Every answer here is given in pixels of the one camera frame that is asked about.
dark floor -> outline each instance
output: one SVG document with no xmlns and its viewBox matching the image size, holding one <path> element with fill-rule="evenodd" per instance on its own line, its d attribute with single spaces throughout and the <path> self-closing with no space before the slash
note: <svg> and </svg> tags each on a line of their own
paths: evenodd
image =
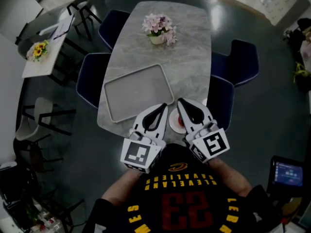
<svg viewBox="0 0 311 233">
<path fill-rule="evenodd" d="M 131 12 L 139 1 L 142 0 L 93 0 L 101 19 L 111 9 Z M 282 31 L 249 11 L 219 0 L 168 1 L 206 10 L 211 21 L 213 51 L 229 54 L 231 41 L 236 38 L 257 46 L 260 73 L 251 83 L 236 89 L 232 122 L 227 131 L 231 150 L 222 158 L 252 185 L 262 184 L 266 188 L 273 155 L 304 160 L 309 127 L 307 98 L 293 84 L 294 60 L 282 41 Z M 49 26 L 46 18 L 56 17 L 58 12 L 55 10 L 38 20 Z M 94 21 L 93 26 L 91 43 L 86 39 L 83 26 L 80 31 L 84 37 L 78 37 L 71 30 L 69 38 L 89 52 L 108 51 L 97 34 L 98 23 Z M 82 59 L 68 46 L 64 52 L 76 62 Z M 97 110 L 77 95 L 74 82 L 60 87 L 48 77 L 29 79 L 24 104 L 34 104 L 39 96 L 53 100 L 61 108 L 77 110 L 74 117 L 60 116 L 56 121 L 71 130 L 72 136 L 54 133 L 42 144 L 47 147 L 43 150 L 47 159 L 64 157 L 58 164 L 49 164 L 55 172 L 38 174 L 42 189 L 48 191 L 58 185 L 59 196 L 64 200 L 65 197 L 85 199 L 89 215 L 95 199 L 125 172 L 120 163 L 122 138 L 97 125 Z M 83 222 L 83 209 L 78 209 L 76 214 L 75 223 Z"/>
</svg>

yellow lettering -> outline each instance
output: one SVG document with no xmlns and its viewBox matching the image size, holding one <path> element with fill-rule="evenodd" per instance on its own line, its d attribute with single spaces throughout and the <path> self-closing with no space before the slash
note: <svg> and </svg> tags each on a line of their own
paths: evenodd
<svg viewBox="0 0 311 233">
<path fill-rule="evenodd" d="M 134 223 L 136 221 L 141 220 L 141 215 L 135 216 L 133 218 L 129 218 L 128 220 L 130 221 L 130 223 Z"/>
<path fill-rule="evenodd" d="M 224 233 L 231 233 L 232 230 L 230 230 L 230 228 L 228 228 L 226 225 L 222 225 L 222 227 L 219 229 L 221 232 L 224 232 Z"/>
<path fill-rule="evenodd" d="M 146 224 L 143 224 L 142 226 L 138 227 L 136 230 L 134 230 L 135 233 L 148 233 L 151 230 Z"/>
<path fill-rule="evenodd" d="M 236 223 L 238 221 L 238 219 L 239 219 L 238 216 L 232 216 L 232 215 L 227 216 L 227 221 L 229 221 L 229 222 Z"/>
<path fill-rule="evenodd" d="M 230 211 L 236 211 L 236 212 L 239 211 L 238 207 L 235 207 L 235 206 L 229 206 L 229 210 Z"/>
<path fill-rule="evenodd" d="M 139 209 L 139 206 L 138 206 L 138 205 L 133 205 L 133 206 L 129 206 L 129 207 L 127 208 L 127 211 L 128 211 L 128 212 L 138 211 L 138 209 Z"/>
</svg>

display screen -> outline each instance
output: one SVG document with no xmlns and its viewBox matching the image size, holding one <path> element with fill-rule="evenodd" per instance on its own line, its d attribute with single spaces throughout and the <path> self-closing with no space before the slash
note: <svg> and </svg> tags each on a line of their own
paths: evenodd
<svg viewBox="0 0 311 233">
<path fill-rule="evenodd" d="M 276 162 L 276 173 L 274 180 L 276 183 L 302 186 L 303 169 L 300 166 L 293 166 L 281 162 Z"/>
</svg>

flower pot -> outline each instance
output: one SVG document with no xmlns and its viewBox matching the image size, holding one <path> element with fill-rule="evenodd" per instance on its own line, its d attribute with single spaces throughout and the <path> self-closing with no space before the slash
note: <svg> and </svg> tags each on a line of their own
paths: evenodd
<svg viewBox="0 0 311 233">
<path fill-rule="evenodd" d="M 159 45 L 159 44 L 164 43 L 164 40 L 162 40 L 160 36 L 149 36 L 149 39 L 151 43 L 154 45 Z"/>
</svg>

person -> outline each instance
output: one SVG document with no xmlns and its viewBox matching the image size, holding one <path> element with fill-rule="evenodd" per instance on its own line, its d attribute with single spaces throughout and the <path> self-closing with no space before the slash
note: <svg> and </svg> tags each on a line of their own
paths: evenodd
<svg viewBox="0 0 311 233">
<path fill-rule="evenodd" d="M 219 158 L 168 144 L 149 174 L 128 170 L 95 202 L 83 233 L 269 232 L 280 224 L 262 186 Z"/>
</svg>

